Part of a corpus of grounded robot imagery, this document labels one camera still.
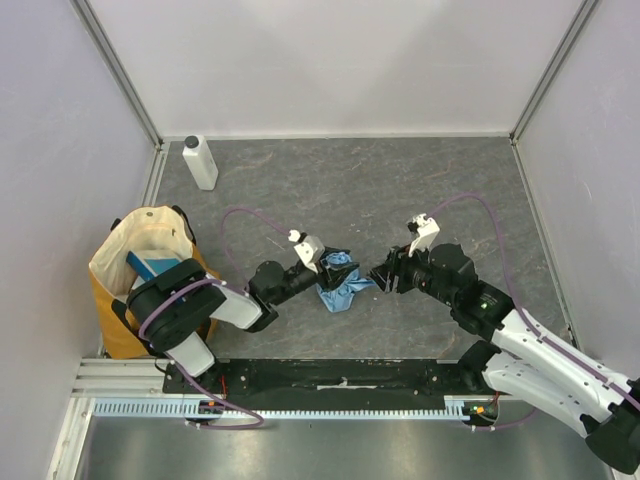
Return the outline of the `light blue folding umbrella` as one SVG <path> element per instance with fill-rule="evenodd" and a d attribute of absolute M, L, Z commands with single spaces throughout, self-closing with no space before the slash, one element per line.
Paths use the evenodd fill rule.
<path fill-rule="evenodd" d="M 361 275 L 359 263 L 348 250 L 327 250 L 321 266 L 328 274 L 329 288 L 317 285 L 316 291 L 330 313 L 349 310 L 357 293 L 375 286 L 373 280 Z"/>

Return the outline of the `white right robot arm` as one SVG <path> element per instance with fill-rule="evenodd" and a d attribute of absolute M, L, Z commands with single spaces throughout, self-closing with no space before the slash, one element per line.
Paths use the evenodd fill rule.
<path fill-rule="evenodd" d="M 639 468 L 639 383 L 596 361 L 536 321 L 500 289 L 481 280 L 455 244 L 413 252 L 394 247 L 370 278 L 385 292 L 416 289 L 450 309 L 478 336 L 461 358 L 470 383 L 522 400 L 585 440 L 611 468 Z"/>

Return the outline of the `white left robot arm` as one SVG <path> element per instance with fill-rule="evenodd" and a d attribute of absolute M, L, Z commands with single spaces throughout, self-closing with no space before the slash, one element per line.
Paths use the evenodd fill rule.
<path fill-rule="evenodd" d="M 241 291 L 206 273 L 196 259 L 180 260 L 167 250 L 130 251 L 126 262 L 138 276 L 127 298 L 127 308 L 139 323 L 138 336 L 192 377 L 216 363 L 198 333 L 201 327 L 218 320 L 259 332 L 278 317 L 277 305 L 314 285 L 333 291 L 359 268 L 356 262 L 330 262 L 327 254 L 317 271 L 301 261 L 288 269 L 266 261 Z"/>

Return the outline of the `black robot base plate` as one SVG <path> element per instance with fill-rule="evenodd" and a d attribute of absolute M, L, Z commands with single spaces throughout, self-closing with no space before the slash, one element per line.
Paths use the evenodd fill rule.
<path fill-rule="evenodd" d="M 230 397 L 339 387 L 427 395 L 493 394 L 480 376 L 462 365 L 433 359 L 237 358 L 217 361 L 195 383 Z"/>

